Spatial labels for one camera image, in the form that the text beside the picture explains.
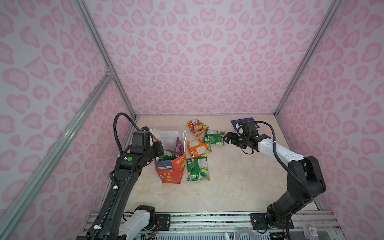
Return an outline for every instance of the metal vent grille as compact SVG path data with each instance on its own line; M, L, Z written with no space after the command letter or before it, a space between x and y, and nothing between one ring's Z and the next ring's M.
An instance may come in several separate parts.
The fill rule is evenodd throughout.
M258 240L271 240L269 233L255 233ZM223 233L159 233L154 240L225 240ZM240 240L252 240L249 234L242 233Z

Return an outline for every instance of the enclosure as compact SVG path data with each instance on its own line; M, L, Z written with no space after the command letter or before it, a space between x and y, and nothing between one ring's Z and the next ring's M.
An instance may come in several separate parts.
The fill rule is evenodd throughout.
M326 182L293 232L304 237L306 219L320 239L382 239L383 12L380 0L2 1L0 239L87 232L120 112L187 141L192 119L225 132L235 119L268 122L278 144L318 159ZM134 130L119 118L124 147ZM126 211L238 214L252 227L247 214L286 191L286 171L260 152L212 145L207 161L210 181L186 181L185 168L181 184L146 166Z

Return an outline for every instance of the floor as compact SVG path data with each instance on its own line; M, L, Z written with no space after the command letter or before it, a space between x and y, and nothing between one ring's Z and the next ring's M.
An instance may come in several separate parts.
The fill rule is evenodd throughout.
M212 130L232 131L231 120L253 117L270 123L276 132L276 141L288 145L273 115L255 116L142 116L138 127L148 126L163 131L187 131L187 141L196 137L187 123L199 119ZM260 124L259 134L271 136L268 126ZM181 184L164 184L155 172L154 164L145 167L129 196L125 211L139 205L154 206L156 212L226 212L265 211L286 191L287 173L268 156L255 152L244 154L240 148L226 144L211 145L207 154L210 181L189 182L187 168ZM304 210L317 210L311 203Z

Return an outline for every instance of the white arm segment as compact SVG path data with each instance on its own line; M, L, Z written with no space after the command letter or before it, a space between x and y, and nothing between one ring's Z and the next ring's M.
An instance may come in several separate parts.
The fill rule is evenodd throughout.
M272 139L263 139L261 142L259 142L259 152L262 152L273 160L277 161L275 155L273 154ZM291 150L286 149L285 147L279 144L276 144L276 152L280 159L283 161L283 163L287 166L290 161L298 161L304 158L303 155L292 152Z
M127 235L127 240L132 240L149 223L149 212L136 210L134 214L119 228L119 235Z

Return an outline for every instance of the snack bag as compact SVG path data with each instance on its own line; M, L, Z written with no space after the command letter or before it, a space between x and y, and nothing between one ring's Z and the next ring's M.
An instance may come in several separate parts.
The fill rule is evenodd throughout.
M159 162L162 162L162 161L168 161L168 160L173 160L175 159L176 156L173 152L170 152L170 151L167 151L167 150L164 150L164 155L163 156L160 156L159 159L157 159Z
M191 157L198 157L201 155L204 155L208 152L212 152L211 146L209 143L203 143L203 137L198 138L193 142L188 142L188 150L189 153L191 154Z
M207 156L187 159L188 178L187 181L197 181L209 178Z
M208 127L197 119L189 121L188 127L191 132L196 136L200 136Z
M207 131L205 132L205 137L203 142L224 146L224 139L223 139L224 135L225 135L225 132L223 131L215 131L215 130L207 129Z
M184 147L183 144L180 141L180 138L176 138L176 144L175 144L175 156L176 157L181 157L181 155L184 154Z

